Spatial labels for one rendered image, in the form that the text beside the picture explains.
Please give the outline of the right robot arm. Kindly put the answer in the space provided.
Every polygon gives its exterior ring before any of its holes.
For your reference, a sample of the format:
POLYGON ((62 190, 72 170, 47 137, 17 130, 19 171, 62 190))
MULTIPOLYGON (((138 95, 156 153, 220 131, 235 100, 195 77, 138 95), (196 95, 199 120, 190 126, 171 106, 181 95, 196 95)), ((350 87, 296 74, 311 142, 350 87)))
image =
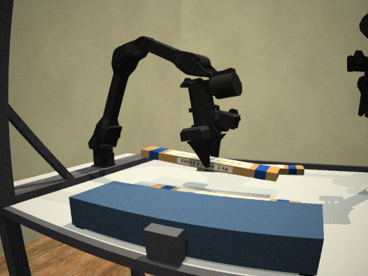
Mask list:
MULTIPOLYGON (((368 39, 368 14, 366 14, 359 23, 362 34, 368 39)), ((368 72, 368 57, 364 56, 362 51, 355 51, 354 55, 347 57, 348 72, 368 72), (355 61, 356 60, 356 61, 355 61)))

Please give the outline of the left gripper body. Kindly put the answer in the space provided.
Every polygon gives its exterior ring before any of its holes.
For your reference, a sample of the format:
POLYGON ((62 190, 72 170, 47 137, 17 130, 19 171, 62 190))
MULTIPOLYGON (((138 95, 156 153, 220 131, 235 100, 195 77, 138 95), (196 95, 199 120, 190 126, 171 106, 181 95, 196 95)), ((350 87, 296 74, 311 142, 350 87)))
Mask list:
POLYGON ((214 104, 214 101, 205 101, 191 104, 189 112, 193 113, 194 125, 189 128, 182 129, 180 133, 181 142, 209 139, 213 135, 221 134, 222 131, 229 131, 227 127, 223 127, 217 124, 215 127, 210 127, 209 118, 210 109, 212 109, 212 106, 215 106, 216 109, 217 105, 214 104), (205 125, 207 125, 208 127, 205 125))

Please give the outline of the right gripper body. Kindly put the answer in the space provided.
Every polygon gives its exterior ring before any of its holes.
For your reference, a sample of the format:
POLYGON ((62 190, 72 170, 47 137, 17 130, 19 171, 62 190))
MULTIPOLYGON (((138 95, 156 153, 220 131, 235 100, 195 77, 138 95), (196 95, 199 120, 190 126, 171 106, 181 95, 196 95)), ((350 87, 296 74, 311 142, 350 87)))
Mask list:
POLYGON ((367 82, 368 81, 368 72, 366 71, 365 72, 365 75, 364 76, 362 76, 362 77, 360 77, 359 79, 358 79, 358 82, 357 82, 357 85, 360 85, 360 86, 362 86, 362 87, 364 87, 364 88, 366 88, 366 89, 368 89, 368 86, 367 86, 367 82))

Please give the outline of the orange welding electrode pack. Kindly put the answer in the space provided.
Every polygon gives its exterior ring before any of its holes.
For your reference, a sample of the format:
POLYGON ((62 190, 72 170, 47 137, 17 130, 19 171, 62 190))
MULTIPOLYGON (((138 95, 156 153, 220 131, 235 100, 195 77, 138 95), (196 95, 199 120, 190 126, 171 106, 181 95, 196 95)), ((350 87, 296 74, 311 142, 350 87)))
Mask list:
POLYGON ((280 171, 280 168, 273 166, 216 158, 213 156, 210 157, 210 167, 205 168, 199 157, 194 153, 161 147, 141 149, 141 157, 268 181, 276 181, 280 171))

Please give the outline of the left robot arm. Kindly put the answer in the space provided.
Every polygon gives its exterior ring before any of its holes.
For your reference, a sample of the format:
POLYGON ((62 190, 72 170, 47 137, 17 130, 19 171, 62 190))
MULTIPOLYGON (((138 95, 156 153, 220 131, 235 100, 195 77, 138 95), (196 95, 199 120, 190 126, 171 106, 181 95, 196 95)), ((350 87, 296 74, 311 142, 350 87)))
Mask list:
MULTIPOLYGON (((184 79, 180 87, 189 89, 191 104, 213 101, 213 96, 217 99, 224 99, 242 94, 242 83, 234 68, 218 72, 211 65, 208 57, 180 51, 159 41, 156 42, 151 37, 141 36, 134 41, 125 43, 117 47, 112 55, 113 77, 104 114, 98 121, 94 134, 88 142, 89 148, 93 149, 94 164, 91 167, 109 168, 116 165, 111 147, 116 147, 122 130, 122 126, 118 123, 118 115, 128 77, 136 69, 139 61, 145 58, 149 52, 174 63, 186 75, 209 78, 208 80, 202 78, 184 79)), ((239 126, 240 116, 237 109, 231 108, 227 112, 220 110, 219 105, 216 109, 215 106, 212 106, 209 125, 215 127, 217 124, 228 129, 235 129, 239 126)))

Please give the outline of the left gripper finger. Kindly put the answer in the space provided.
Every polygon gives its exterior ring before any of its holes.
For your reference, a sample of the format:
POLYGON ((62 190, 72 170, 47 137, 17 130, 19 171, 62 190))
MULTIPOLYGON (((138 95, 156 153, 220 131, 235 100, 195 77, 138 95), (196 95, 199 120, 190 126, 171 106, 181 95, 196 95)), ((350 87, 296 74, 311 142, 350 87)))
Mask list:
POLYGON ((223 139, 223 137, 225 135, 226 135, 226 133, 222 133, 222 134, 213 135, 213 136, 210 137, 210 138, 214 138, 214 140, 210 144, 210 156, 219 158, 220 143, 221 143, 221 140, 223 139))
POLYGON ((198 141, 187 141, 187 144, 190 144, 190 146, 195 151, 196 155, 199 157, 200 161, 203 163, 205 168, 210 167, 210 144, 213 140, 214 138, 198 141))

